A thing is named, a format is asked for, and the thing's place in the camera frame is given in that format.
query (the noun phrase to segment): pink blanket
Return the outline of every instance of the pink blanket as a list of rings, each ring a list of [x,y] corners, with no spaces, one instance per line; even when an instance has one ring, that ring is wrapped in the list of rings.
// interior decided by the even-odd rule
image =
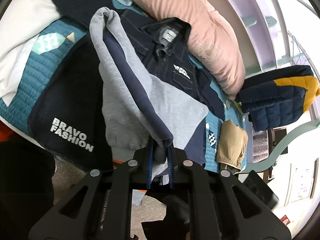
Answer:
[[[231,99],[245,69],[231,25],[207,0],[133,0],[157,20],[178,17],[191,24],[188,49],[213,74]]]

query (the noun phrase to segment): beige tile floor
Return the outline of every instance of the beige tile floor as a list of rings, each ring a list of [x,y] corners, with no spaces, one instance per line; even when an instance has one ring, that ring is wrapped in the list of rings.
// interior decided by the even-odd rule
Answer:
[[[56,161],[57,172],[52,177],[55,200],[54,203],[83,178],[85,173],[70,163]],[[162,220],[165,216],[165,205],[151,197],[144,197],[140,207],[132,206],[131,236],[137,235],[139,240],[146,240],[141,222]]]

